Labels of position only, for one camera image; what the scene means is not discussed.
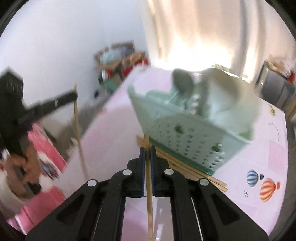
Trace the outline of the person's left hand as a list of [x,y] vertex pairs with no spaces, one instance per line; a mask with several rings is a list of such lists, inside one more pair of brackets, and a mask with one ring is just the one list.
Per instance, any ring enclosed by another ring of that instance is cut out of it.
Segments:
[[20,153],[9,152],[9,157],[4,162],[4,170],[10,190],[21,199],[31,199],[41,190],[38,186],[40,164],[31,141],[22,139],[20,148]]

